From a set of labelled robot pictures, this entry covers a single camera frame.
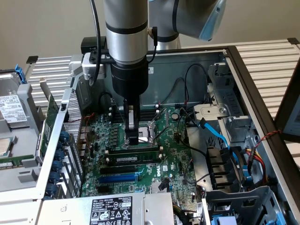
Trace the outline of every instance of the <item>gray wall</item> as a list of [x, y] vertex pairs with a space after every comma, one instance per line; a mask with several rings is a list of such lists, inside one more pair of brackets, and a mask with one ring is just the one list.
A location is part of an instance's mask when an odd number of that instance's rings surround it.
[[[0, 68], [25, 64], [30, 55], [80, 53], [83, 37], [94, 36], [89, 0], [0, 0]], [[103, 0], [95, 0], [105, 34]], [[209, 44], [289, 37], [300, 39], [300, 0], [227, 0]], [[182, 46], [207, 44], [181, 36]]]

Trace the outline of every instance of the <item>blue pcie slot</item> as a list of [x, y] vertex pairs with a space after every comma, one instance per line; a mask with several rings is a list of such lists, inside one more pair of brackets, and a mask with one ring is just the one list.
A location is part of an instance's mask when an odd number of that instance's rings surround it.
[[113, 182], [126, 182], [126, 181], [137, 181], [138, 174], [130, 173], [116, 176], [100, 177], [99, 183], [113, 183]]

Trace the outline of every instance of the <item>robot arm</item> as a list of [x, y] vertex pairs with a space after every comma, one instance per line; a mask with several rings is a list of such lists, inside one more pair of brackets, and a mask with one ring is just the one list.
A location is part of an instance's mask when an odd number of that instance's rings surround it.
[[[170, 42], [179, 33], [210, 40], [222, 18], [225, 0], [152, 0], [150, 25], [158, 28], [158, 41]], [[112, 84], [124, 97], [125, 132], [138, 144], [140, 95], [148, 87], [148, 1], [104, 0], [106, 38]]]

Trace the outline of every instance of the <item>red wire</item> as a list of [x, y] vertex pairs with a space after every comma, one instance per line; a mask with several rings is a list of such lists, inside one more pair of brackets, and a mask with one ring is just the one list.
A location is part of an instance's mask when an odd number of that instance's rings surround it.
[[90, 118], [92, 118], [94, 115], [95, 115], [95, 113], [93, 112], [90, 116], [84, 117], [85, 119], [87, 118], [87, 121], [86, 121], [86, 124], [85, 124], [85, 129], [84, 129], [84, 139], [85, 139], [86, 145], [87, 145], [89, 150], [90, 150], [90, 147], [89, 147], [89, 144], [88, 144], [88, 140], [86, 139], [86, 127], [88, 126]]
[[273, 136], [275, 134], [280, 134], [281, 133], [281, 130], [274, 130], [273, 132], [270, 132], [270, 133], [267, 133], [266, 136], [262, 137], [260, 139], [260, 141], [256, 144], [255, 148], [257, 148], [259, 146], [259, 144], [264, 140], [264, 139], [267, 139], [269, 138], [270, 136]]
[[67, 123], [74, 123], [76, 121], [80, 121], [80, 120], [83, 120], [83, 119], [86, 119], [86, 118], [88, 118], [88, 116], [81, 117], [80, 119], [77, 119], [77, 120], [68, 121]]
[[257, 157], [256, 155], [253, 156], [253, 159], [258, 161], [262, 165], [262, 172], [263, 172], [262, 183], [265, 184], [265, 182], [266, 182], [266, 166], [265, 166], [264, 162], [259, 157]]

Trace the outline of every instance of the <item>green circuit board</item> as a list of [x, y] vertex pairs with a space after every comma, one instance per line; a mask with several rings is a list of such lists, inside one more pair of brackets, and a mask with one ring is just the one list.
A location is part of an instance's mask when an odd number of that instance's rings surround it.
[[[130, 182], [116, 182], [100, 184], [98, 179], [101, 176], [100, 169], [107, 167], [107, 155], [105, 154], [105, 137], [107, 134], [111, 136], [110, 144], [114, 142], [115, 149], [120, 149], [120, 145], [124, 142], [124, 131], [122, 130], [123, 124], [109, 124], [105, 120], [100, 121], [100, 116], [96, 117], [90, 124], [91, 128], [95, 131], [93, 143], [98, 142], [98, 148], [94, 151], [94, 156], [90, 157], [89, 151], [86, 151], [83, 166], [85, 171], [85, 180], [82, 185], [81, 197], [98, 196], [103, 193], [98, 192], [99, 186], [109, 186], [109, 192], [105, 195], [124, 194], [134, 192], [145, 192], [147, 194], [152, 192], [152, 188], [158, 183], [162, 182], [166, 177], [170, 180], [170, 192], [172, 200], [175, 204], [179, 204], [181, 208], [187, 210], [196, 209], [196, 200], [192, 201], [191, 193], [195, 193], [195, 185], [187, 184], [179, 170], [181, 162], [183, 170], [189, 165], [191, 160], [191, 151], [184, 145], [176, 143], [174, 140], [174, 132], [177, 132], [177, 122], [171, 120], [173, 112], [179, 113], [179, 109], [174, 107], [167, 108], [168, 113], [163, 113], [156, 121], [156, 134], [166, 127], [166, 116], [168, 116], [168, 128], [159, 137], [158, 143], [163, 147], [163, 151], [151, 151], [143, 153], [124, 153], [117, 155], [122, 158], [134, 158], [135, 156], [142, 155], [143, 158], [157, 159], [161, 153], [163, 158], [159, 162], [149, 164], [135, 164], [136, 171], [141, 172], [138, 181]], [[183, 122], [180, 124], [180, 131], [183, 129]], [[139, 146], [147, 146], [147, 143], [141, 143]], [[195, 173], [192, 169], [187, 171], [187, 178], [195, 180]]]
[[55, 102], [52, 94], [49, 96], [49, 103], [47, 108], [46, 119], [43, 124], [43, 130], [40, 136], [40, 142], [38, 142], [37, 150], [40, 150], [43, 156], [45, 156], [48, 143], [51, 137], [51, 133], [55, 124], [55, 120], [58, 114], [59, 108]]

